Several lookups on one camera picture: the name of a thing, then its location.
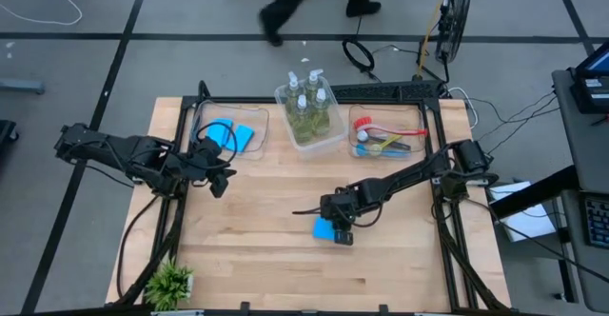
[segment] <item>wooden tabletop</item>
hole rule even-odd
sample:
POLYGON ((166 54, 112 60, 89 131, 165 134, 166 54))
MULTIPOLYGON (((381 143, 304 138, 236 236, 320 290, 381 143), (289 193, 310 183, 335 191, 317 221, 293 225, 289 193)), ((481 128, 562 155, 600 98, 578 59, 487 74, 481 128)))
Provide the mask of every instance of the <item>wooden tabletop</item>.
MULTIPOLYGON (((148 135, 172 139, 180 103, 180 98, 157 99, 148 135)), ((471 138, 463 102, 441 100, 441 106, 447 142, 471 138)), ((248 301, 253 309, 271 310, 374 311, 387 304, 391 311, 449 311, 428 182, 395 194, 374 227, 354 228, 353 247, 314 239, 314 216, 291 214, 318 207, 320 196, 336 187, 366 177, 384 177, 417 163, 424 151, 413 152, 408 160, 361 159, 349 155, 352 147, 344 140, 329 155, 305 161, 290 143, 279 109, 275 105, 259 107, 269 111, 264 156, 235 159, 231 166, 238 173, 229 179, 221 199, 214 199, 208 188, 188 191, 178 263, 193 268, 195 279, 190 302, 181 307, 236 309, 248 301)), ((349 108, 341 106, 345 119, 349 108)), ((416 110, 405 114, 417 122, 416 110)), ((430 133, 436 149, 433 125, 430 133)), ((470 196, 486 203, 481 188, 470 188, 470 196)), ((149 188, 134 189, 126 225, 151 198, 149 188)), ((144 214, 129 234, 123 290, 149 259, 159 206, 157 203, 144 214)), ((509 306, 488 212, 467 203, 461 204, 461 211, 472 266, 509 306)), ((361 222, 373 217, 374 213, 365 215, 361 222)), ((456 264, 454 268, 460 303, 466 306, 462 274, 456 264)), ((109 302, 117 299, 115 275, 116 268, 108 289, 109 302)))

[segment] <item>keyboard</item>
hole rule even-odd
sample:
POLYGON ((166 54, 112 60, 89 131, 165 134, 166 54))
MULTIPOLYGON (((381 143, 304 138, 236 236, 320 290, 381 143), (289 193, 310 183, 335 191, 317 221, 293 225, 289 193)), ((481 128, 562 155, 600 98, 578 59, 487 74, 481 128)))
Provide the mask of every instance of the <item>keyboard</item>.
POLYGON ((334 96, 341 99, 420 100, 439 98, 444 93, 441 81, 393 82, 332 86, 334 96))
POLYGON ((609 248, 609 201, 585 196, 582 207, 588 244, 609 248))

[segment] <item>clear plastic bin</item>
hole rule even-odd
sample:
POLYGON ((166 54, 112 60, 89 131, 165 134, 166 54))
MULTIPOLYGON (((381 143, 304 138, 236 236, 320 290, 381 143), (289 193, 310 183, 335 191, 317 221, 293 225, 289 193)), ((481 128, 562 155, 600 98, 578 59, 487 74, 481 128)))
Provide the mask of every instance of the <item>clear plastic bin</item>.
MULTIPOLYGON (((275 100, 282 109, 282 115, 284 117, 285 127, 289 133, 289 138, 292 141, 294 148, 299 151, 301 157, 304 159, 311 159, 338 149, 341 141, 348 133, 347 124, 340 114, 338 103, 336 102, 330 85, 322 76, 319 76, 319 80, 322 82, 320 88, 324 88, 329 103, 327 111, 330 119, 330 131, 326 135, 313 136, 313 138, 306 143, 298 143, 296 141, 292 126, 288 120, 288 113, 285 108, 287 102, 285 90, 287 89, 287 85, 275 89, 275 100)), ((303 86, 305 80, 301 80, 298 83, 303 86)))
MULTIPOLYGON (((349 125, 353 125, 357 120, 363 117, 371 117, 372 123, 384 128, 398 130, 417 130, 423 129, 422 113, 418 107, 399 106, 392 109, 384 109, 383 107, 365 107, 356 105, 349 109, 349 125)), ((389 135, 384 131, 371 129, 366 132, 369 137, 378 139, 386 139, 389 135)), ((403 136, 400 140, 394 143, 397 146, 386 147, 382 151, 382 155, 370 155, 371 147, 374 144, 379 144, 380 141, 360 141, 357 131, 349 128, 349 153, 357 158, 373 159, 373 160, 407 160, 414 152, 425 149, 424 135, 408 135, 403 136)))
MULTIPOLYGON (((195 138, 201 127, 213 122, 215 119, 230 119, 232 120, 232 130, 236 131, 239 125, 247 126, 254 130, 254 135, 247 143, 243 152, 237 152, 235 160, 248 159, 259 160, 265 155, 266 139, 268 138, 268 110, 251 106, 239 105, 220 105, 210 101, 205 101, 196 110, 196 115, 199 116, 200 123, 197 128, 193 123, 192 133, 190 138, 195 138)), ((206 130, 203 130, 201 137, 206 135, 206 130)), ((222 148, 220 158, 226 160, 232 155, 232 150, 222 148)))

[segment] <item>desk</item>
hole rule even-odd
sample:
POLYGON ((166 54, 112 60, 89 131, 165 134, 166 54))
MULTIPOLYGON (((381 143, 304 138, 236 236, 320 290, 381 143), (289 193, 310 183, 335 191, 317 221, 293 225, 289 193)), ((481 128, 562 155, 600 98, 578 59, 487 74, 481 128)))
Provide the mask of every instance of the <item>desk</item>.
MULTIPOLYGON (((180 98, 157 99, 148 134, 173 139, 180 105, 180 98)), ((464 103, 442 100, 441 106, 447 141, 470 138, 464 103)), ((313 217, 291 215, 292 210, 318 206, 319 197, 335 187, 412 165, 424 152, 413 153, 408 161, 363 160, 351 157, 349 144, 343 142, 335 154, 305 162, 292 147, 278 108, 264 108, 269 110, 265 156, 233 161, 238 173, 221 199, 206 188, 188 191, 178 262, 194 269, 195 283, 190 303, 182 307, 236 309, 248 301, 252 309, 267 310, 374 311, 387 304, 391 311, 449 311, 428 182, 394 195, 376 226, 355 228, 353 247, 313 239, 313 217)), ((348 119, 348 106, 341 105, 341 111, 348 119)), ((435 135, 432 140, 437 147, 435 135)), ((485 201, 482 188, 471 188, 470 195, 485 201)), ((148 188, 134 189, 126 225, 150 199, 148 188)), ((509 306, 488 212, 466 203, 461 212, 472 266, 509 306)), ((148 261, 158 213, 157 204, 129 234, 123 288, 148 261)), ((366 216, 363 223, 374 217, 366 216)), ((455 277, 461 278, 459 267, 454 268, 455 277)), ((115 276, 116 268, 109 302, 117 299, 115 276)), ((466 306, 462 284, 458 289, 460 304, 466 306)))
MULTIPOLYGON (((578 191, 609 194, 609 180, 605 173, 609 163, 609 152, 606 150, 606 144, 609 143, 609 124, 591 127, 590 124, 601 116, 582 114, 578 111, 570 91, 574 81, 569 71, 554 71, 552 79, 574 165, 493 203, 493 209, 500 217, 505 217, 560 195, 576 261, 608 276, 609 250, 586 245, 581 225, 578 191)), ((560 268, 565 290, 571 289, 575 293, 572 282, 566 279, 571 275, 565 272, 566 267, 560 268)), ((588 308, 598 312, 609 312, 609 300, 605 292, 607 285, 581 270, 578 270, 578 275, 583 300, 588 308)), ((576 302, 577 296, 574 295, 567 300, 576 302)))

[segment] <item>green plant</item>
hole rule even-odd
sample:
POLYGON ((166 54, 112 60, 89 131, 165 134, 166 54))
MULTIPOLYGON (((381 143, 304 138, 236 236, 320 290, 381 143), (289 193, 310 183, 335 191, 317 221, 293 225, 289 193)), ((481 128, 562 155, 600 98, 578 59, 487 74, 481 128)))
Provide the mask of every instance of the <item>green plant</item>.
POLYGON ((188 277, 192 269, 177 267, 175 261, 166 262, 148 281, 146 299, 155 304, 156 311, 178 308, 178 302, 188 296, 188 277))

